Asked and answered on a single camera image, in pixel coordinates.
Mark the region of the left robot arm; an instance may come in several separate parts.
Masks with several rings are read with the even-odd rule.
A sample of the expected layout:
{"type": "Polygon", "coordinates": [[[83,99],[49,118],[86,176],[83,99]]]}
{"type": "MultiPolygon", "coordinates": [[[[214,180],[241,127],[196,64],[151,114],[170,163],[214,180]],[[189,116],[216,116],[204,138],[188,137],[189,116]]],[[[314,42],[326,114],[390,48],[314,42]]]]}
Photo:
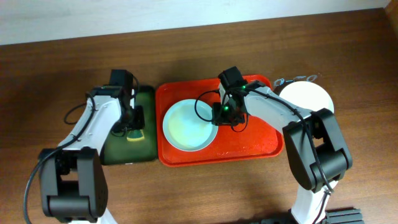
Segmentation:
{"type": "Polygon", "coordinates": [[[40,152],[35,171],[45,216],[61,223],[115,223],[100,155],[109,133],[144,128],[143,108],[134,106],[138,91],[131,72],[112,70],[108,84],[86,93],[85,110],[70,134],[40,152]]]}

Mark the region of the yellow green scrub sponge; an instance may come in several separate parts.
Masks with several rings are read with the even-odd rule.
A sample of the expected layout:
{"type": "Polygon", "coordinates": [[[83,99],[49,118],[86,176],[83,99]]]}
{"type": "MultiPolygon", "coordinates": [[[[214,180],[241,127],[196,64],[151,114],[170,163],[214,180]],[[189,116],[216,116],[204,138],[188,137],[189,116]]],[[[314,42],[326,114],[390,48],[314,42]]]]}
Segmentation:
{"type": "Polygon", "coordinates": [[[145,139],[143,130],[135,129],[128,131],[126,134],[126,139],[130,142],[142,141],[145,139]]]}

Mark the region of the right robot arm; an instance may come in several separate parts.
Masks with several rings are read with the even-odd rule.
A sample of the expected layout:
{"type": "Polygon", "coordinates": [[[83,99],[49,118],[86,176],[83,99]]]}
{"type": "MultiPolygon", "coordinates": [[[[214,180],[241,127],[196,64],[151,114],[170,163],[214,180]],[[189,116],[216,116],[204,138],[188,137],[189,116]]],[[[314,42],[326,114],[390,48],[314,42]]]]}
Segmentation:
{"type": "Polygon", "coordinates": [[[218,79],[220,102],[212,106],[212,124],[234,128],[247,124],[253,116],[284,137],[290,170],[299,188],[297,199],[283,221],[359,223],[354,212],[325,210],[336,184],[353,165],[333,112],[297,106],[276,95],[263,82],[248,82],[237,67],[222,71],[218,79]]]}

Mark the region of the white plate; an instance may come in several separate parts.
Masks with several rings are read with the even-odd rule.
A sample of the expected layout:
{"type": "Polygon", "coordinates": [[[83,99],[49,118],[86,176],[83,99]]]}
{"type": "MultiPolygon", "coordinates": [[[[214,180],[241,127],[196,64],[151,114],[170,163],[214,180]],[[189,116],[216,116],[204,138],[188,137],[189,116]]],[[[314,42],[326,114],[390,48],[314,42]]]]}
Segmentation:
{"type": "Polygon", "coordinates": [[[299,81],[288,84],[279,96],[296,106],[318,111],[323,108],[335,112],[331,96],[320,85],[313,82],[299,81]]]}

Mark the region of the light blue plate top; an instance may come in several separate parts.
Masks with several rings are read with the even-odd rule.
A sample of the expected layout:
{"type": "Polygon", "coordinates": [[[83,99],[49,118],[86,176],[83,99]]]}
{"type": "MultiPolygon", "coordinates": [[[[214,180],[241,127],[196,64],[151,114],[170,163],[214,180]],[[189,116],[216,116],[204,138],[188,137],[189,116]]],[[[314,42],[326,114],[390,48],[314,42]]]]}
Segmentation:
{"type": "Polygon", "coordinates": [[[210,122],[212,109],[200,100],[187,99],[172,105],[166,112],[162,130],[166,140],[185,152],[201,151],[208,147],[218,133],[210,122]]]}

